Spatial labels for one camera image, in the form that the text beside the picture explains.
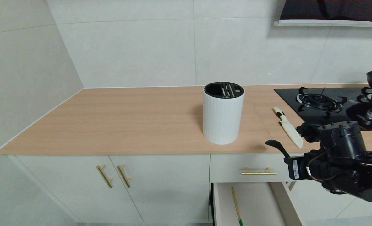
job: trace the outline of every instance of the open drawer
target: open drawer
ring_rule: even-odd
[[[239,226],[233,201],[235,191],[239,213],[245,226],[304,226],[284,182],[214,183],[215,226]]]

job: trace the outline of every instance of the kitchen knife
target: kitchen knife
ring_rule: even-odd
[[[281,119],[280,124],[285,133],[287,133],[288,137],[298,148],[302,148],[304,145],[304,140],[302,139],[301,135],[299,135],[298,131],[296,131],[295,127],[288,121],[287,117],[281,109],[279,109],[278,107],[274,107],[274,111]]]

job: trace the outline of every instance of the wooden countertop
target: wooden countertop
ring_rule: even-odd
[[[295,127],[301,125],[303,120],[274,91],[300,85],[243,87],[239,137],[227,145],[210,143],[202,134],[202,86],[106,88],[82,90],[11,140],[0,154],[279,153],[264,145],[269,139],[280,141],[291,153],[319,148],[319,143],[306,141],[302,149],[295,147],[272,111],[280,107]],[[372,131],[362,134],[372,150]]]

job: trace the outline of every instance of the floor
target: floor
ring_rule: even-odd
[[[344,219],[329,219],[329,220],[314,220],[306,222],[308,226],[372,226],[372,216],[344,218]],[[79,223],[78,226],[212,226],[211,223]]]
[[[330,220],[315,220],[307,222],[308,226],[372,226],[372,216],[343,218]]]
[[[79,226],[212,226],[212,223],[88,223]]]

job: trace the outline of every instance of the gas stove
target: gas stove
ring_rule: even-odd
[[[361,130],[372,130],[372,89],[310,88],[275,89],[281,98],[306,122],[327,125],[357,121]]]

